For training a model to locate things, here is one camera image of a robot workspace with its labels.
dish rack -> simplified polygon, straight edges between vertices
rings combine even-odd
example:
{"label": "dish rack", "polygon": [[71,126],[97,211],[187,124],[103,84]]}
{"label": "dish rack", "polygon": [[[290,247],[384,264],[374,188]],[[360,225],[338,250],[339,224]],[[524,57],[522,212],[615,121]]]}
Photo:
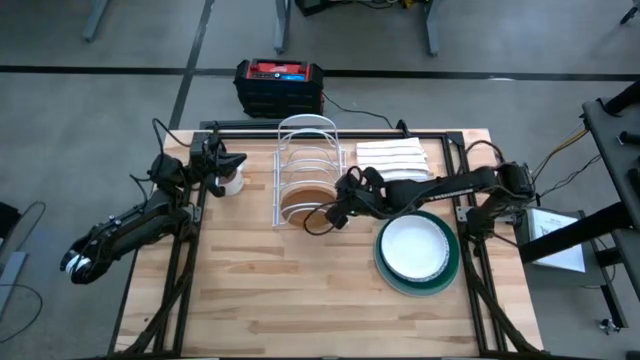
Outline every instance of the dish rack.
{"label": "dish rack", "polygon": [[[285,126],[302,128],[283,130]],[[321,146],[305,145],[309,139],[320,143],[322,138],[326,143]],[[273,154],[273,226],[286,225],[294,214],[311,211],[321,205],[302,202],[281,208],[283,196],[304,186],[320,186],[335,191],[335,183],[346,171],[346,163],[346,151],[340,147],[338,128],[333,121],[320,115],[304,114],[280,122],[278,144]]]}

gray floor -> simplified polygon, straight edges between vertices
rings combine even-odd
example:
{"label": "gray floor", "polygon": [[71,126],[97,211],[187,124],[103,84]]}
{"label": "gray floor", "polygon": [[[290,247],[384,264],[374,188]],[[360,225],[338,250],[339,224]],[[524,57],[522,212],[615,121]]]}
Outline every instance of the gray floor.
{"label": "gray floor", "polygon": [[[80,32],[88,1],[0,0],[0,65],[181,67],[203,4],[113,0],[96,42],[86,45]],[[449,0],[441,9],[437,59],[426,56],[419,8],[383,12],[349,5],[307,19],[294,9],[284,57],[332,69],[638,73],[640,19],[617,26],[630,6],[626,0]],[[274,57],[273,11],[271,1],[216,1],[198,66],[229,68],[243,58]],[[0,199],[21,209],[37,199],[48,204],[20,278],[42,293],[43,313],[27,332],[0,345],[0,358],[59,360],[107,350],[130,259],[89,286],[71,285],[58,262],[91,224],[140,200],[127,175],[142,174],[157,153],[150,120],[168,122],[180,81],[0,74]],[[578,123],[582,102],[626,85],[329,78],[325,89],[345,107],[402,118],[412,128],[489,128],[509,159],[535,165]],[[341,128],[384,127],[379,119],[330,105],[326,114]],[[180,128],[243,118],[232,79],[196,77]],[[595,153],[585,137],[550,163],[538,186],[553,185]],[[598,163],[544,205],[589,213],[616,200]],[[640,304],[621,266],[615,284],[631,328],[609,337],[595,327],[607,316],[599,291],[532,288],[545,348],[623,359],[640,337]],[[0,337],[35,310],[30,295],[15,294]]]}

brown plate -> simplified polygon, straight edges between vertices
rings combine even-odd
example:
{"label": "brown plate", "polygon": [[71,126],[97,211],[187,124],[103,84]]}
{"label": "brown plate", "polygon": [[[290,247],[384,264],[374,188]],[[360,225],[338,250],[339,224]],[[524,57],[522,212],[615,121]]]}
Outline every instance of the brown plate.
{"label": "brown plate", "polygon": [[[282,197],[282,201],[280,202],[280,209],[285,209],[286,207],[294,204],[301,204],[301,203],[324,204],[324,203],[332,202],[335,200],[336,200],[336,195],[332,190],[329,190],[321,186],[303,186],[303,187],[299,187],[294,190],[291,190],[290,192],[285,194]],[[287,216],[289,215],[289,211],[291,210],[283,211],[282,217],[286,219]],[[311,211],[312,210],[300,211],[291,215],[291,218],[289,218],[289,224],[302,227],[304,223],[304,219],[307,217],[307,215],[309,215],[309,212]],[[324,212],[316,211],[313,215],[311,215],[311,217],[307,221],[307,227],[310,229],[313,229],[313,228],[322,227],[324,225],[327,225],[328,223],[329,221],[324,217]]]}

white towel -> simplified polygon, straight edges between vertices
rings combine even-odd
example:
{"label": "white towel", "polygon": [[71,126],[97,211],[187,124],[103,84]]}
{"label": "white towel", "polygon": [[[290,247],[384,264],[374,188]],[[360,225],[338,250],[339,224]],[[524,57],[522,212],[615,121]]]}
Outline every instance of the white towel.
{"label": "white towel", "polygon": [[432,178],[427,154],[418,138],[358,143],[356,157],[359,167],[375,168],[385,181]]}

table leg of metal desk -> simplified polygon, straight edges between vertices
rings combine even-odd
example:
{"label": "table leg of metal desk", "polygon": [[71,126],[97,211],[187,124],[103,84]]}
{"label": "table leg of metal desk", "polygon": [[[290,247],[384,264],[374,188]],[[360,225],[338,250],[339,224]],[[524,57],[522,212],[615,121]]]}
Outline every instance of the table leg of metal desk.
{"label": "table leg of metal desk", "polygon": [[275,35],[273,48],[278,55],[284,53],[287,40],[289,38],[289,19],[291,18],[291,0],[276,0]]}
{"label": "table leg of metal desk", "polygon": [[424,12],[426,13],[426,25],[427,25],[427,49],[429,55],[438,56],[440,51],[440,43],[438,42],[438,29],[437,18],[438,8],[442,5],[444,0],[431,0],[424,5]]}
{"label": "table leg of metal desk", "polygon": [[[4,271],[2,272],[2,276],[0,276],[0,284],[15,285],[26,258],[27,253],[24,251],[16,251],[12,253],[11,257],[9,257],[9,261],[7,261],[7,266],[5,266]],[[0,319],[2,318],[5,305],[9,302],[11,290],[13,290],[11,286],[0,287]]]}
{"label": "table leg of metal desk", "polygon": [[573,224],[544,235],[519,247],[523,264],[553,255],[575,245],[632,225],[622,202],[596,211]]}
{"label": "table leg of metal desk", "polygon": [[609,313],[611,314],[611,320],[618,328],[627,328],[629,327],[627,323],[627,319],[622,312],[622,306],[618,301],[618,295],[613,288],[613,284],[610,279],[608,279],[608,275],[606,284],[600,286],[600,290],[602,291],[602,295],[604,296],[604,301],[607,303],[607,308],[609,309]]}
{"label": "table leg of metal desk", "polygon": [[620,20],[620,25],[624,25],[627,21],[632,19],[638,12],[638,8],[640,8],[640,0],[633,0],[633,7],[624,15],[622,20]]}
{"label": "table leg of metal desk", "polygon": [[91,0],[91,2],[91,14],[89,15],[87,24],[84,26],[84,30],[82,30],[82,38],[88,43],[93,42],[96,38],[100,20],[102,20],[107,5],[109,5],[109,0]]}

